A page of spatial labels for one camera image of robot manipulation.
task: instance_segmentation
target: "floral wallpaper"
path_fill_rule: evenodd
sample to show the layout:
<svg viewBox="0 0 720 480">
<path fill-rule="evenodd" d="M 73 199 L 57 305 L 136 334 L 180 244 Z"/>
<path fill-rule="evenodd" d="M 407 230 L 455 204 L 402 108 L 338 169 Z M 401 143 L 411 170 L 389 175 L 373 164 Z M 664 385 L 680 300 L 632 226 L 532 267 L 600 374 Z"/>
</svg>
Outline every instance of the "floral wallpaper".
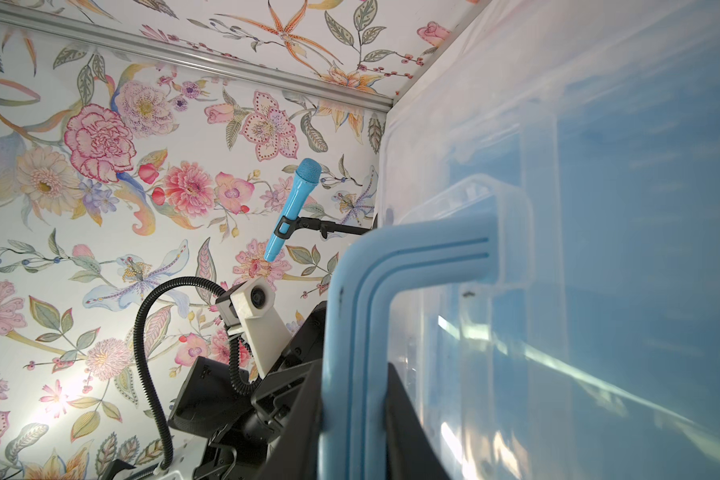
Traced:
<svg viewBox="0 0 720 480">
<path fill-rule="evenodd" d="M 478 0 L 4 0 L 395 97 Z"/>
<path fill-rule="evenodd" d="M 293 172 L 323 166 L 302 215 L 370 226 L 383 131 L 380 114 L 0 25 L 0 480 L 160 458 L 133 355 L 144 296 L 264 277 L 296 332 L 353 238 L 299 231 L 264 261 Z M 213 301 L 174 290 L 147 321 L 166 413 L 197 357 L 229 361 Z"/>
</svg>

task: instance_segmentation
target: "camera lens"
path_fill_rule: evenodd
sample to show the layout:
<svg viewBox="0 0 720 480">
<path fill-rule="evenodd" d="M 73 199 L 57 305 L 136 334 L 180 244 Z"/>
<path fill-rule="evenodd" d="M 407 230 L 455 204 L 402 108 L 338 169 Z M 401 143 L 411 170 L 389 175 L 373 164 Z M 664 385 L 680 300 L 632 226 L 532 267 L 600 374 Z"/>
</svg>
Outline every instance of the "camera lens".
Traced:
<svg viewBox="0 0 720 480">
<path fill-rule="evenodd" d="M 256 287 L 251 290 L 251 303 L 253 306 L 260 309 L 266 303 L 266 293 L 260 287 Z"/>
</svg>

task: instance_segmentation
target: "wall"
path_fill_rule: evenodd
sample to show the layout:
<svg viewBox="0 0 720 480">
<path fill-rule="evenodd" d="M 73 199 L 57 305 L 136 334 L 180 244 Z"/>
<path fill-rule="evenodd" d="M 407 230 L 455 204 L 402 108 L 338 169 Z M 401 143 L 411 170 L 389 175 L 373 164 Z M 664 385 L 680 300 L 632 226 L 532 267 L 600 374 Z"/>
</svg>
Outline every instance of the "wall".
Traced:
<svg viewBox="0 0 720 480">
<path fill-rule="evenodd" d="M 293 165 L 325 165 L 304 214 L 370 226 L 383 124 L 0 26 L 0 478 L 160 456 L 129 345 L 157 283 L 264 276 L 295 332 L 352 238 L 300 231 L 262 259 Z M 229 351 L 211 298 L 164 298 L 146 337 L 168 412 L 195 358 Z"/>
<path fill-rule="evenodd" d="M 477 1 L 8 2 L 395 97 Z"/>
</svg>

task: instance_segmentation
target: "silver metal strip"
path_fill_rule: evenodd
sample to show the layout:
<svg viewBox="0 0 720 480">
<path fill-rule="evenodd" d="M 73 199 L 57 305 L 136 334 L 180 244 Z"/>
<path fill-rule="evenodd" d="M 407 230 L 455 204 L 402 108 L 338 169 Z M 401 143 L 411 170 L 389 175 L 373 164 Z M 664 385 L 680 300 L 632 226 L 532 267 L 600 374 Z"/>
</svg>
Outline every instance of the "silver metal strip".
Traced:
<svg viewBox="0 0 720 480">
<path fill-rule="evenodd" d="M 216 54 L 158 42 L 139 35 L 119 32 L 111 28 L 83 23 L 54 14 L 35 12 L 3 2 L 0 2 L 0 23 L 68 38 L 75 42 L 85 42 L 120 52 L 153 58 L 165 63 L 196 68 L 223 77 L 247 80 L 305 95 L 314 95 L 354 107 L 376 110 L 382 113 L 386 113 L 392 108 L 392 99 L 383 95 L 356 91 L 317 79 L 260 67 L 255 64 L 238 62 Z"/>
<path fill-rule="evenodd" d="M 398 100 L 403 98 L 403 95 L 413 87 L 414 83 L 418 82 L 418 80 L 422 77 L 424 72 L 429 70 L 429 68 L 432 66 L 432 63 L 434 63 L 435 60 L 440 58 L 440 55 L 445 52 L 448 47 L 451 46 L 451 44 L 456 40 L 456 37 L 461 35 L 461 33 L 467 29 L 467 27 L 482 13 L 483 10 L 485 10 L 485 7 L 488 6 L 489 3 L 491 3 L 492 0 L 480 0 L 475 6 L 473 6 L 469 14 L 461 19 L 461 22 L 456 25 L 456 28 L 454 28 L 451 31 L 451 34 L 448 36 L 448 38 L 445 39 L 445 42 L 443 42 L 440 47 L 438 47 L 438 50 L 435 53 L 432 53 L 432 56 L 427 60 L 427 63 L 424 64 L 424 68 L 421 70 L 418 70 L 416 72 L 416 80 L 412 81 L 411 83 L 403 85 L 402 88 L 400 88 L 400 95 L 394 98 L 394 102 L 397 103 Z"/>
</svg>

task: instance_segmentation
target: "microphone head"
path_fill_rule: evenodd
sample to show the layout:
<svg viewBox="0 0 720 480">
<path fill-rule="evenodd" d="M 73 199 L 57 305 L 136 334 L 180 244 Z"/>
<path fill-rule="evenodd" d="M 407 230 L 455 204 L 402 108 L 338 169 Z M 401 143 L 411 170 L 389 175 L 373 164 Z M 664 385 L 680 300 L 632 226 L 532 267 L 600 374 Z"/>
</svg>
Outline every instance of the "microphone head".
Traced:
<svg viewBox="0 0 720 480">
<path fill-rule="evenodd" d="M 310 184 L 319 184 L 321 173 L 322 167 L 311 158 L 305 158 L 296 168 L 296 174 Z"/>
</svg>

